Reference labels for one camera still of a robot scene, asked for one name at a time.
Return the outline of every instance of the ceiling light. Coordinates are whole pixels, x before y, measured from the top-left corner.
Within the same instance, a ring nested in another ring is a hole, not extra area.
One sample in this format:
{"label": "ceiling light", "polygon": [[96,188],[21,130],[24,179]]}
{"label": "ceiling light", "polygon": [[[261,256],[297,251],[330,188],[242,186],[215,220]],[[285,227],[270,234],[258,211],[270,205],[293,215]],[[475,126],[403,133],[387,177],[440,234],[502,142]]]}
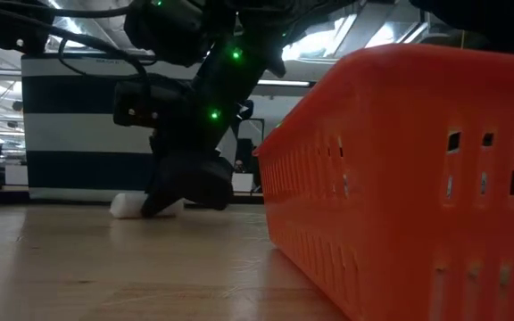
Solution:
{"label": "ceiling light", "polygon": [[356,17],[358,17],[358,15],[356,15],[356,14],[351,14],[348,17],[346,17],[342,26],[336,32],[335,40],[330,45],[327,46],[327,50],[324,54],[325,57],[328,57],[329,55],[336,53],[336,50],[338,49],[340,44],[343,43],[346,35],[348,35],[348,31],[350,31],[350,28],[352,28],[354,21],[356,21]]}
{"label": "ceiling light", "polygon": [[382,28],[370,39],[365,48],[370,48],[377,45],[388,45],[394,42],[394,30],[388,23],[385,23]]}
{"label": "ceiling light", "polygon": [[312,54],[319,51],[324,51],[322,54],[325,54],[327,50],[335,50],[333,48],[337,41],[336,37],[339,36],[338,31],[344,29],[345,24],[352,26],[354,19],[356,19],[356,15],[340,18],[334,22],[334,29],[311,33],[291,45],[286,45],[283,48],[283,60],[297,60],[301,58],[302,54]]}
{"label": "ceiling light", "polygon": [[404,44],[409,44],[410,42],[416,40],[416,38],[419,35],[421,35],[422,32],[427,30],[428,26],[429,25],[427,24],[427,22],[422,23],[421,26],[419,26],[419,28],[417,28],[416,31],[414,31],[409,37],[407,37],[406,40],[403,43]]}
{"label": "ceiling light", "polygon": [[25,133],[21,133],[21,132],[0,132],[0,136],[25,136]]}
{"label": "ceiling light", "polygon": [[[62,9],[62,6],[60,4],[58,4],[55,0],[48,0],[48,3],[55,9]],[[64,22],[66,23],[66,26],[65,26],[65,29],[67,29],[68,31],[72,32],[72,33],[76,33],[76,34],[82,34],[82,29],[77,25],[77,23],[75,23],[75,21],[71,18],[60,18],[61,22]],[[56,39],[57,41],[61,42],[62,38],[61,37],[57,37],[57,36],[51,36],[53,37],[54,39]],[[85,45],[82,45],[78,42],[74,42],[74,41],[67,41],[67,47],[75,47],[75,48],[80,48],[80,47],[84,47]]]}
{"label": "ceiling light", "polygon": [[272,86],[310,86],[308,81],[291,81],[291,80],[259,80],[258,85]]}

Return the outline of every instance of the wooden table surface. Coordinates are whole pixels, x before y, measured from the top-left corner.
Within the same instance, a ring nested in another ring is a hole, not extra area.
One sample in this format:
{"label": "wooden table surface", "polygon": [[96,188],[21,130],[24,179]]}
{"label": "wooden table surface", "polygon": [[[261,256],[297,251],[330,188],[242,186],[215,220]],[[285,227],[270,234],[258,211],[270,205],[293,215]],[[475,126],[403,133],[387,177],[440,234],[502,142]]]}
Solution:
{"label": "wooden table surface", "polygon": [[345,320],[269,242],[263,212],[0,208],[0,320]]}

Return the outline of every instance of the orange plastic basket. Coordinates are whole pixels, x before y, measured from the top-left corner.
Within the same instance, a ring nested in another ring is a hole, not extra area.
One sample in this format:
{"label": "orange plastic basket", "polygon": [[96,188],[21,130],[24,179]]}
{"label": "orange plastic basket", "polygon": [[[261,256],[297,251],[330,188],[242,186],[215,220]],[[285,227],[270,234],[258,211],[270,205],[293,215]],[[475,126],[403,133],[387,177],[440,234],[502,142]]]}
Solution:
{"label": "orange plastic basket", "polygon": [[352,320],[514,321],[514,56],[350,54],[257,154],[271,240]]}

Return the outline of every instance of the white object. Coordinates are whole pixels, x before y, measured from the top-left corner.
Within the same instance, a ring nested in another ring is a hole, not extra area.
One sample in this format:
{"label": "white object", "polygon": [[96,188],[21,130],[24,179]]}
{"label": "white object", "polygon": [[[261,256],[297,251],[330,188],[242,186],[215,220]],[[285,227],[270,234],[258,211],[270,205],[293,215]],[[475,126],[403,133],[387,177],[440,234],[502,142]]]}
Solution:
{"label": "white object", "polygon": [[[140,209],[147,195],[145,193],[119,193],[111,203],[111,214],[117,219],[142,218]],[[184,211],[184,200],[171,204],[157,216],[174,217]]]}
{"label": "white object", "polygon": [[6,185],[29,185],[27,166],[7,165],[5,166]]}
{"label": "white object", "polygon": [[253,174],[233,173],[231,183],[234,192],[251,192],[253,189]]}

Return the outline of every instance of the green led light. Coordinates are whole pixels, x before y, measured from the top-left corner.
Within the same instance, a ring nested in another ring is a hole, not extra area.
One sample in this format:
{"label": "green led light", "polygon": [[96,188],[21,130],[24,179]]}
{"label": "green led light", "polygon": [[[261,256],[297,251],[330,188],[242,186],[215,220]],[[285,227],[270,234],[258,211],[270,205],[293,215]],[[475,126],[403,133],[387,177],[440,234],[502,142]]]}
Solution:
{"label": "green led light", "polygon": [[219,119],[220,116],[221,116],[221,112],[218,110],[211,111],[211,113],[210,113],[210,118],[213,120]]}
{"label": "green led light", "polygon": [[236,48],[233,50],[233,53],[231,53],[231,57],[234,59],[234,60],[239,60],[241,59],[241,56],[243,55],[243,51],[239,48]]}

